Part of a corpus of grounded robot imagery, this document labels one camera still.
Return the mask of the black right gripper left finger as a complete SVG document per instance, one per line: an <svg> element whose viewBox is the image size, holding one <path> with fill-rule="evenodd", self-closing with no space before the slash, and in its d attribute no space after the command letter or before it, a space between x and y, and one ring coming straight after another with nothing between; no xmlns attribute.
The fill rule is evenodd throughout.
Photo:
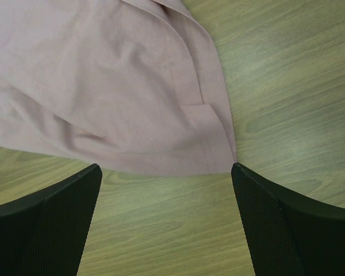
<svg viewBox="0 0 345 276"><path fill-rule="evenodd" d="M0 205L0 275L77 275L101 181L92 164Z"/></svg>

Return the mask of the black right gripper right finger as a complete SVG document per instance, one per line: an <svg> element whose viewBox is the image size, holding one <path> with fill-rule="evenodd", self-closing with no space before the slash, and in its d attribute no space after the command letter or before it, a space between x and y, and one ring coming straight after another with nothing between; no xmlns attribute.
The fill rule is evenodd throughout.
<svg viewBox="0 0 345 276"><path fill-rule="evenodd" d="M231 171L255 275L345 275L345 208Z"/></svg>

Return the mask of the dusty pink t-shirt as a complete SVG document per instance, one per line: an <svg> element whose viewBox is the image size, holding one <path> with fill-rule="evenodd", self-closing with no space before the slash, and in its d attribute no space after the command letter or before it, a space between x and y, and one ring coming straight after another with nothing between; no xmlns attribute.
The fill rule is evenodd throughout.
<svg viewBox="0 0 345 276"><path fill-rule="evenodd" d="M0 1L0 147L115 171L227 173L216 47L181 1Z"/></svg>

